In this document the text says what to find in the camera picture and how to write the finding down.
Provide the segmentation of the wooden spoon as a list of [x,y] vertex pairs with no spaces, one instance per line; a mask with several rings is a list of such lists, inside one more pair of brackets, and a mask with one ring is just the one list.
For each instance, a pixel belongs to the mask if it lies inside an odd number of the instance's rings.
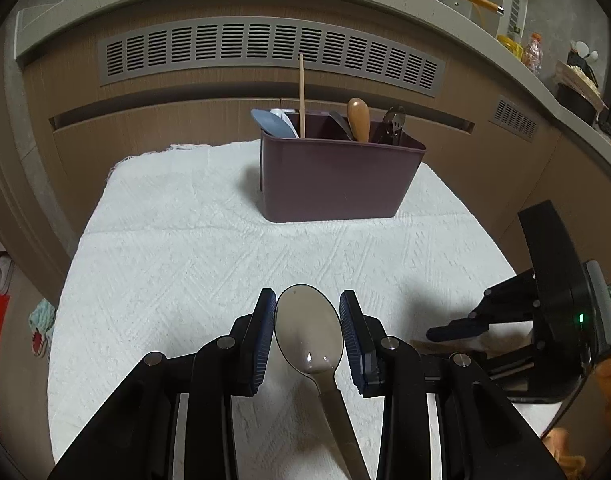
[[347,118],[354,139],[368,143],[371,136],[371,114],[367,104],[360,98],[352,98],[347,105]]

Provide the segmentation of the wooden chopstick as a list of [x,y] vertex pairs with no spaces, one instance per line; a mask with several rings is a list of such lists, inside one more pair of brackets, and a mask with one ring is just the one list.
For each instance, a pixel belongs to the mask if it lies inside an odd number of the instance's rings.
[[300,139],[306,138],[306,88],[304,88],[304,54],[298,54],[298,94],[299,94],[299,136]]
[[487,358],[503,356],[518,350],[528,343],[527,339],[504,339],[484,341],[448,341],[431,342],[412,340],[412,346],[421,353],[426,354],[452,354],[456,352],[482,352]]

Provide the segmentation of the small steel spoon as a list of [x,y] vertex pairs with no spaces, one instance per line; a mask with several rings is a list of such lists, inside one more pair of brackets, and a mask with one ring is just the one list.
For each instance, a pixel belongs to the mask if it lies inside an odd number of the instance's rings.
[[403,106],[390,107],[371,140],[379,144],[400,145],[405,121],[406,112]]

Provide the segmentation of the white plastic soup spoon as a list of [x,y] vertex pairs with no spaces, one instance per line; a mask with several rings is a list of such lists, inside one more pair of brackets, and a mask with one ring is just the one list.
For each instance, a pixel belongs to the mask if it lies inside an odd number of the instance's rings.
[[280,118],[281,121],[284,122],[290,128],[290,130],[292,130],[292,134],[296,136],[296,138],[299,138],[299,133],[297,132],[294,124],[292,123],[289,116],[284,110],[282,110],[281,108],[271,108],[270,113]]

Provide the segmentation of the orange sleeve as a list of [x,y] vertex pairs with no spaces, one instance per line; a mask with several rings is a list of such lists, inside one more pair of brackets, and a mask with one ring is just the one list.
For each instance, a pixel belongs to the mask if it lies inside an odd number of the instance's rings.
[[611,358],[595,368],[543,438],[569,479],[611,479]]

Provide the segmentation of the white textured towel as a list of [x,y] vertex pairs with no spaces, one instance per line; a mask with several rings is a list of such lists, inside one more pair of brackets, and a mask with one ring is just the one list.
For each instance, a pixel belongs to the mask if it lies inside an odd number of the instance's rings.
[[477,219],[421,166],[389,219],[272,223],[258,142],[176,146],[115,166],[84,229],[56,313],[48,426],[63,456],[145,353],[183,356],[225,334],[263,288],[297,283],[403,339],[476,307],[513,275]]

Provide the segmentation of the small grey vent grille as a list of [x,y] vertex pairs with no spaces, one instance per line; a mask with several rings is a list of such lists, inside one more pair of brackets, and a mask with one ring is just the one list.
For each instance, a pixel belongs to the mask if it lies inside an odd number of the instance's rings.
[[539,123],[506,96],[497,98],[490,122],[527,142],[532,142]]

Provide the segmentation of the maroon plastic utensil caddy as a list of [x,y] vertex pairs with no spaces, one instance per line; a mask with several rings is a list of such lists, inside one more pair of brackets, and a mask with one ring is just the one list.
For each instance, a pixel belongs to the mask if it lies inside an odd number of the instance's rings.
[[391,218],[426,146],[351,141],[324,112],[307,114],[307,136],[260,133],[261,211],[272,222]]

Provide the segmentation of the plastic bottle on counter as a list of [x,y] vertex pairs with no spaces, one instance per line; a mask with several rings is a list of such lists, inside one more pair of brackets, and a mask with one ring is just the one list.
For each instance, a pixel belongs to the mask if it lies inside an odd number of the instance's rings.
[[541,70],[542,58],[542,36],[538,32],[533,32],[526,47],[523,48],[522,63],[528,67],[534,75],[537,75]]

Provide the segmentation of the blue spatula in caddy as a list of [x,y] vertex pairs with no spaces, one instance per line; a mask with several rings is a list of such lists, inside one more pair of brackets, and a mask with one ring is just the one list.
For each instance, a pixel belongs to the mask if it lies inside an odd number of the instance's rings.
[[253,108],[250,111],[252,119],[269,136],[281,139],[296,139],[296,130],[284,122],[282,118],[272,114],[268,110]]

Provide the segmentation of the long grey vent grille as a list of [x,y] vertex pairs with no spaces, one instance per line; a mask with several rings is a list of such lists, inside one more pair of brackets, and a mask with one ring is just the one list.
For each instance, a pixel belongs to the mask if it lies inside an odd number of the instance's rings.
[[142,27],[98,41],[102,86],[216,67],[294,68],[347,75],[438,96],[445,62],[360,30],[296,18],[218,16]]

